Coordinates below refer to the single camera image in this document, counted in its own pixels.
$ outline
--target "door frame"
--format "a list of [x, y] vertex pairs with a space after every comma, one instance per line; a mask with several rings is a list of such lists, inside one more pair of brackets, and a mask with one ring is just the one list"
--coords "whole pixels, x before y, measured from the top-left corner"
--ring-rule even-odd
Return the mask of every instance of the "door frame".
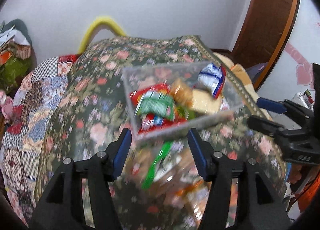
[[[248, 12], [247, 15], [244, 19], [244, 23], [242, 25], [241, 31], [239, 33], [238, 39], [236, 41], [235, 46], [233, 47], [233, 50], [231, 52], [231, 55], [234, 56], [235, 52], [240, 44], [240, 41], [245, 33], [245, 29], [248, 25], [251, 13], [252, 13], [252, 8], [253, 8], [253, 4], [254, 4], [254, 0], [250, 0], [250, 4], [249, 4], [249, 8], [248, 8]], [[264, 68], [264, 70], [262, 71], [262, 73], [260, 74], [260, 76], [258, 77], [257, 81], [255, 82], [255, 84], [253, 85], [254, 89], [257, 91], [261, 85], [263, 84], [263, 82], [265, 81], [265, 79], [268, 77], [268, 75], [270, 74], [270, 72], [272, 71], [272, 68], [274, 67], [274, 65], [276, 64], [277, 60], [279, 59], [284, 46], [286, 45], [289, 36], [291, 34], [292, 28], [293, 28], [293, 24], [295, 23], [295, 19], [297, 16], [297, 10], [299, 8], [299, 4], [300, 4], [300, 0], [292, 0], [292, 5], [290, 8], [290, 12], [289, 12], [289, 17], [287, 20], [287, 23], [284, 27], [284, 30], [282, 32], [282, 35], [279, 39], [279, 42], [273, 52], [273, 54], [271, 55], [267, 66]]]

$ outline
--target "blue gripper pad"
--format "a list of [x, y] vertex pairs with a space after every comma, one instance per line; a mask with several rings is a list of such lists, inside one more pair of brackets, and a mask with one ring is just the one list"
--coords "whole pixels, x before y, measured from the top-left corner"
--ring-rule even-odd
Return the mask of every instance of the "blue gripper pad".
[[127, 159], [128, 152], [131, 146], [131, 139], [132, 139], [131, 131], [126, 128], [123, 129], [117, 141], [117, 143], [120, 145], [119, 150], [115, 158], [113, 159], [114, 170], [112, 175], [114, 179], [117, 179], [117, 177], [121, 175], [125, 160]]
[[209, 155], [209, 151], [206, 152], [201, 148], [202, 139], [195, 128], [191, 128], [187, 134], [188, 144], [195, 161], [198, 173], [201, 177], [206, 179], [208, 177], [208, 173], [206, 170], [207, 160], [206, 158], [211, 158]]
[[282, 103], [272, 101], [269, 99], [265, 99], [265, 98], [261, 98], [261, 97], [258, 98], [257, 106], [259, 108], [263, 108], [268, 111], [279, 113], [279, 114], [287, 111], [286, 107], [284, 107], [284, 105]]

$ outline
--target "pink heart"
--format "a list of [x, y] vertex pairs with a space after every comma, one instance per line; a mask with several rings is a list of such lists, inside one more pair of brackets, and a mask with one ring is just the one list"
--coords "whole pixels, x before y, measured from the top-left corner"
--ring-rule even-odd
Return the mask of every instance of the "pink heart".
[[306, 71], [304, 64], [297, 65], [296, 74], [299, 85], [310, 85], [312, 83], [312, 74], [309, 71]]

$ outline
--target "bed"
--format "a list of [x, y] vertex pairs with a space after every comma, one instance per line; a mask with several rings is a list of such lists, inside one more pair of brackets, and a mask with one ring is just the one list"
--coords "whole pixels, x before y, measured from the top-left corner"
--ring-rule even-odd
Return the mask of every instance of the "bed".
[[[14, 98], [16, 120], [5, 132], [0, 151], [8, 197], [19, 218], [28, 224], [46, 184], [64, 158], [88, 159], [104, 150], [123, 128], [130, 127], [121, 81], [123, 66], [202, 60], [225, 66], [244, 105], [233, 120], [203, 130], [201, 137], [229, 158], [255, 158], [283, 196], [287, 167], [279, 148], [269, 137], [246, 126], [249, 115], [268, 114], [256, 106], [257, 94], [241, 67], [213, 53], [198, 36], [169, 40], [115, 37], [91, 45], [79, 58], [69, 55], [48, 59], [23, 80]], [[141, 86], [152, 83], [152, 78], [146, 79]], [[186, 139], [181, 144], [190, 153]], [[133, 143], [131, 155], [142, 148]], [[110, 191], [124, 229], [197, 228], [186, 206], [173, 204], [173, 197], [167, 193], [147, 195], [137, 187], [129, 170], [124, 169], [122, 176], [110, 184]], [[85, 181], [83, 204], [86, 223], [94, 226]], [[229, 225], [234, 222], [235, 212], [236, 202], [230, 204]]]

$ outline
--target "red snack package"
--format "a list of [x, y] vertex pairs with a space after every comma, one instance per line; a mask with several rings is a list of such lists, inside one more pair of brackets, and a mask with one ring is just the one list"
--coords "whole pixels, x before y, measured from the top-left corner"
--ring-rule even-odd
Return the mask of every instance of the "red snack package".
[[139, 100], [140, 100], [140, 97], [144, 93], [146, 93], [147, 91], [158, 91], [158, 92], [161, 92], [161, 93], [168, 94], [169, 93], [169, 85], [166, 84], [166, 83], [159, 83], [159, 84], [155, 84], [153, 86], [150, 86], [148, 88], [142, 89], [140, 91], [134, 91], [129, 96], [131, 101], [132, 101], [132, 103], [134, 105], [137, 105]]
[[164, 129], [170, 126], [178, 126], [180, 123], [186, 121], [186, 119], [179, 117], [178, 120], [171, 122], [165, 118], [160, 118], [153, 113], [148, 113], [146, 117], [142, 119], [141, 128], [138, 134]]

